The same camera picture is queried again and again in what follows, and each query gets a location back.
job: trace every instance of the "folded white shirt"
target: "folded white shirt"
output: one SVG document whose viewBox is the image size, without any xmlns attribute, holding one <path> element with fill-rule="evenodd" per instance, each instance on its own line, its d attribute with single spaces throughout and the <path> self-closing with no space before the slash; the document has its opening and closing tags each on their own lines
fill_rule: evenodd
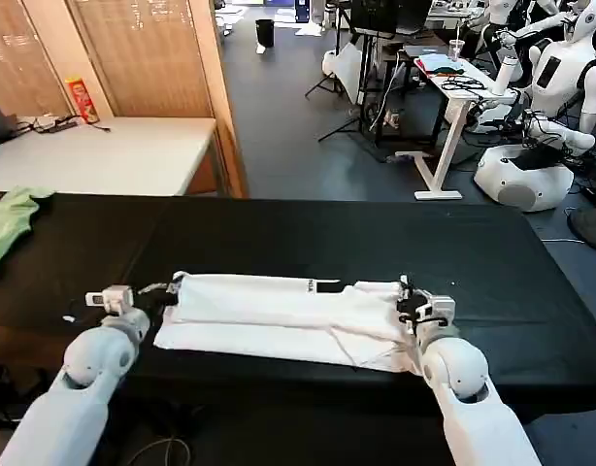
<svg viewBox="0 0 596 466">
<path fill-rule="evenodd" d="M 415 372 L 395 306 L 398 283 L 321 293 L 309 279 L 177 276 L 179 304 L 165 311 L 159 348 Z"/>
</svg>

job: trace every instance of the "computer monitor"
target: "computer monitor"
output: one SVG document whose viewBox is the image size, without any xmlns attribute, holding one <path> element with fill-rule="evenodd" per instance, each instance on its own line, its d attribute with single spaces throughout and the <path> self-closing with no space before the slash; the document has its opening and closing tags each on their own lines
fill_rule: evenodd
<svg viewBox="0 0 596 466">
<path fill-rule="evenodd" d="M 395 34 L 399 0 L 351 0 L 350 22 L 356 32 Z"/>
<path fill-rule="evenodd" d="M 431 6 L 432 0 L 352 0 L 351 23 L 363 34 L 414 34 Z"/>
<path fill-rule="evenodd" d="M 415 34 L 425 25 L 432 0 L 397 0 L 397 32 Z"/>
</svg>

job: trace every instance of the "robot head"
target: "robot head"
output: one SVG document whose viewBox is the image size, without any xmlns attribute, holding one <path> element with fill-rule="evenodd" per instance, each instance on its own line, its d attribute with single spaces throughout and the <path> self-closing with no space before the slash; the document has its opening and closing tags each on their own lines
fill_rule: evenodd
<svg viewBox="0 0 596 466">
<path fill-rule="evenodd" d="M 569 7 L 563 25 L 566 42 L 572 44 L 585 37 L 591 38 L 596 31 L 596 0 L 578 0 Z"/>
</svg>

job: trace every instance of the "black tablecloth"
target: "black tablecloth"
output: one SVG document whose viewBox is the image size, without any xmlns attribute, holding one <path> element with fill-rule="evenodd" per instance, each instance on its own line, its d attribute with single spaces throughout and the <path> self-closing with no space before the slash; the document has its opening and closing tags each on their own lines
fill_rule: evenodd
<svg viewBox="0 0 596 466">
<path fill-rule="evenodd" d="M 457 304 L 505 401 L 530 416 L 596 408 L 596 322 L 520 213 L 500 206 L 55 195 L 0 265 L 0 327 L 74 336 L 85 292 L 178 270 L 394 281 Z M 168 351 L 146 341 L 124 390 L 176 399 L 290 396 L 402 409 L 420 378 Z"/>
</svg>

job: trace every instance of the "green cloth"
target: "green cloth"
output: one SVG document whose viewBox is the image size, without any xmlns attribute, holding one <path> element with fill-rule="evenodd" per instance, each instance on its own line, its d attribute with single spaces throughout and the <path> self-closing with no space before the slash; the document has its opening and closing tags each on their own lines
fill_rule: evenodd
<svg viewBox="0 0 596 466">
<path fill-rule="evenodd" d="M 52 193 L 47 189 L 16 187 L 0 199 L 0 260 L 19 235 L 30 231 L 30 216 L 39 209 L 32 198 L 45 198 Z"/>
</svg>

